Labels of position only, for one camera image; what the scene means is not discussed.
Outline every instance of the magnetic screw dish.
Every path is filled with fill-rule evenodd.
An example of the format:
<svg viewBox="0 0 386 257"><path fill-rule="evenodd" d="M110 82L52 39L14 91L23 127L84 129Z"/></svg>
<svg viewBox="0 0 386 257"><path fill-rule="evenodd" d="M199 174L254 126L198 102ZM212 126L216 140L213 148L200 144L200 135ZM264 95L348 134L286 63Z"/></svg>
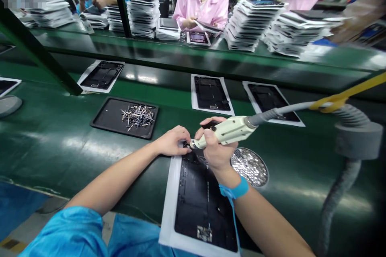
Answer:
<svg viewBox="0 0 386 257"><path fill-rule="evenodd" d="M232 167L254 188L261 188L268 182L268 169L258 154L246 148L237 148L231 159Z"/></svg>

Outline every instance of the blue anti-static wrist strap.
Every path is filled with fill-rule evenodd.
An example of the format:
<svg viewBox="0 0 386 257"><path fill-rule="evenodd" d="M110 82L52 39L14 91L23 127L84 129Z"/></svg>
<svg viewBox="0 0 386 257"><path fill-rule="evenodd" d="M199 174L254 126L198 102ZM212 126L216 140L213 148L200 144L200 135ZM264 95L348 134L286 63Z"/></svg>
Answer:
<svg viewBox="0 0 386 257"><path fill-rule="evenodd" d="M236 239L237 239L237 247L240 249L240 240L238 238L238 232L237 232L237 226L236 226L236 215L234 213L234 205L233 205L233 200L245 195L248 192L249 185L246 179L244 179L242 176L241 178L241 183L234 189L230 189L228 187L225 187L223 185L218 185L220 187L220 192L224 197L227 197L230 205L232 206L232 211L233 211L233 222L234 222L234 228L236 230Z"/></svg>

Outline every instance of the yellow floor stripe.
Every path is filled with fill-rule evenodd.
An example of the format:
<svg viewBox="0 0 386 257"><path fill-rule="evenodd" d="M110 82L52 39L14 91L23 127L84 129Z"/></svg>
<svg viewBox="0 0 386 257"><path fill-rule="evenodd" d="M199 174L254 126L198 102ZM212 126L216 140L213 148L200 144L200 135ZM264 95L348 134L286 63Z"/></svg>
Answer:
<svg viewBox="0 0 386 257"><path fill-rule="evenodd" d="M7 237L2 242L0 242L0 247L14 253L21 253L27 246L28 244L11 239L10 237Z"/></svg>

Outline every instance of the floor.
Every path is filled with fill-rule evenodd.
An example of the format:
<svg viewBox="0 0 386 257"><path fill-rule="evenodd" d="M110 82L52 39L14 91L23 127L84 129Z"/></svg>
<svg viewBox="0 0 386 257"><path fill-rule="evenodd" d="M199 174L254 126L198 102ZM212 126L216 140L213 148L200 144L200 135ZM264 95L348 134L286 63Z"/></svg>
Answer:
<svg viewBox="0 0 386 257"><path fill-rule="evenodd" d="M25 247L39 234L48 221L65 206L67 200L52 197L48 199L44 206L33 213L29 219L13 230L9 236L0 242L1 257L16 257ZM106 245L109 244L113 231L116 213L108 212L103 217L102 238ZM243 257L263 257L256 252L243 249Z"/></svg>

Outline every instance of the metal frame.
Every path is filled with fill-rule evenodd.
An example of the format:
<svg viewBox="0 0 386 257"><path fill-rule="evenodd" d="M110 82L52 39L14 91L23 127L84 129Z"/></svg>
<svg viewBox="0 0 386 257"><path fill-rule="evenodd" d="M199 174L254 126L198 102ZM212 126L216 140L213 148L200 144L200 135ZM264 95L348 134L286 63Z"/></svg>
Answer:
<svg viewBox="0 0 386 257"><path fill-rule="evenodd" d="M125 32L126 38L131 38L131 31L129 25L129 17L127 15L127 6L125 0L117 0L119 13L121 14L123 31Z"/></svg>
<svg viewBox="0 0 386 257"><path fill-rule="evenodd" d="M63 69L55 58L32 35L28 28L12 13L4 8L0 0L0 31L17 47L21 48L40 68L48 72L65 90L72 95L80 95L82 89Z"/></svg>

